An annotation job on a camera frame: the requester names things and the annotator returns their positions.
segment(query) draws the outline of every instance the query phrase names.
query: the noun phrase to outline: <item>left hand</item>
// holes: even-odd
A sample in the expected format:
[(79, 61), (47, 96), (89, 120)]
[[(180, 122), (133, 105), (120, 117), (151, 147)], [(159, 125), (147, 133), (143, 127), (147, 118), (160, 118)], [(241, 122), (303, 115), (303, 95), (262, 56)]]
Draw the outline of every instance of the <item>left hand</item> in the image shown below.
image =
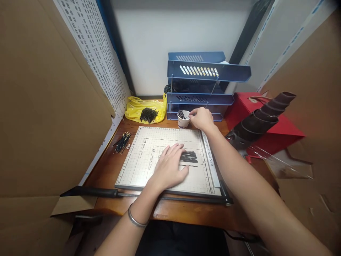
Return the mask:
[(189, 165), (180, 171), (178, 169), (181, 154), (186, 152), (183, 146), (184, 144), (175, 143), (171, 147), (167, 146), (162, 152), (155, 166), (154, 174), (149, 179), (149, 182), (152, 182), (154, 187), (159, 188), (160, 192), (180, 184), (188, 175)]

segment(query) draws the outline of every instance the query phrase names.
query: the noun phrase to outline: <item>plastic bag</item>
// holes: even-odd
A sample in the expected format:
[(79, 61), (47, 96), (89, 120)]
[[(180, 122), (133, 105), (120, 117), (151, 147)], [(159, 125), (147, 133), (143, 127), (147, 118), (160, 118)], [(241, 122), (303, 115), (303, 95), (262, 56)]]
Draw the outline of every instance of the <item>plastic bag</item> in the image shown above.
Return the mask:
[(141, 100), (137, 97), (128, 97), (129, 102), (127, 103), (127, 110), (124, 112), (125, 117), (129, 120), (133, 120), (135, 122), (148, 124), (146, 121), (141, 121), (140, 116), (142, 113), (142, 110), (146, 107), (155, 109), (159, 113), (157, 114), (157, 117), (154, 119), (153, 123), (159, 123), (161, 122), (164, 117), (166, 116), (166, 109), (167, 109), (167, 97), (166, 94), (163, 94), (163, 102), (158, 100)]

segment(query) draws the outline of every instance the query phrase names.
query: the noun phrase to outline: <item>blue desk organizer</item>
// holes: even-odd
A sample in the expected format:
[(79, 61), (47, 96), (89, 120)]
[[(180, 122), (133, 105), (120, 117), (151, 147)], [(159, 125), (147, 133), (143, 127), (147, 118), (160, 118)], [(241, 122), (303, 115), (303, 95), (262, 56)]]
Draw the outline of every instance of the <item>blue desk organizer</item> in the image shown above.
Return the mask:
[(221, 81), (247, 82), (251, 68), (243, 65), (220, 64), (225, 61), (223, 52), (168, 53), (168, 83), (186, 87), (186, 92), (167, 93), (167, 119), (177, 120), (179, 110), (191, 111), (206, 107), (214, 121), (222, 121), (232, 94), (225, 94), (219, 86)]

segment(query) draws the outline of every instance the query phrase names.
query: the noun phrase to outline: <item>red gift box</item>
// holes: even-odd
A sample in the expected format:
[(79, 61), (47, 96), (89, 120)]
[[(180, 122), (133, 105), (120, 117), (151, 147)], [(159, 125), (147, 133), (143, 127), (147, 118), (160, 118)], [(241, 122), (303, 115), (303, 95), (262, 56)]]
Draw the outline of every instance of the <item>red gift box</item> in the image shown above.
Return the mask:
[[(264, 103), (269, 101), (267, 99), (260, 99), (261, 101), (253, 103), (249, 97), (254, 96), (260, 97), (261, 95), (257, 92), (237, 92), (234, 94), (234, 103), (227, 109), (224, 116), (229, 130), (232, 130), (254, 110), (261, 108), (263, 106), (261, 101)], [(284, 114), (280, 115), (278, 120), (277, 124), (252, 145), (258, 146), (273, 155), (305, 137), (304, 133), (286, 118)], [(247, 152), (250, 156), (257, 157), (251, 150), (247, 150)]]

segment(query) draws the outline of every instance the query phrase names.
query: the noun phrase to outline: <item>desk surface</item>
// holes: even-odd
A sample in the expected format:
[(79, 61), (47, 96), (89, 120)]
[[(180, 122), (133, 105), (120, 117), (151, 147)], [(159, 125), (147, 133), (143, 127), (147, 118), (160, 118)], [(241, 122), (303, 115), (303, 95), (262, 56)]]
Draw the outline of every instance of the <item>desk surface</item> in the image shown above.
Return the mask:
[[(225, 121), (216, 122), (215, 124), (223, 135), (228, 133), (228, 128)], [(113, 153), (113, 147), (111, 146), (121, 138), (124, 132), (133, 132), (129, 141), (131, 144), (139, 126), (148, 125), (136, 123), (127, 120), (124, 117), (124, 120), (122, 120), (118, 126), (117, 132), (107, 147), (107, 150), (104, 152), (97, 165), (91, 172), (90, 177), (87, 179), (85, 186), (109, 189), (114, 188), (117, 177), (128, 154), (128, 150), (125, 149), (123, 154), (120, 155)], [(152, 124), (150, 126), (177, 128), (178, 121), (164, 120), (159, 124)], [(252, 158), (252, 166), (267, 180), (267, 182), (269, 182), (273, 188), (277, 190), (277, 183), (263, 160)], [(137, 193), (131, 190), (120, 191), (124, 193)], [(214, 226), (223, 228), (225, 230), (257, 234), (254, 226), (251, 224), (238, 201), (232, 194), (230, 194), (230, 196), (234, 200), (234, 204), (230, 207), (195, 202), (159, 200), (155, 206), (152, 218), (189, 224)], [(95, 205), (95, 211), (123, 215), (128, 210), (129, 205), (133, 203), (135, 199), (136, 198), (134, 197), (122, 197), (115, 199), (98, 198)]]

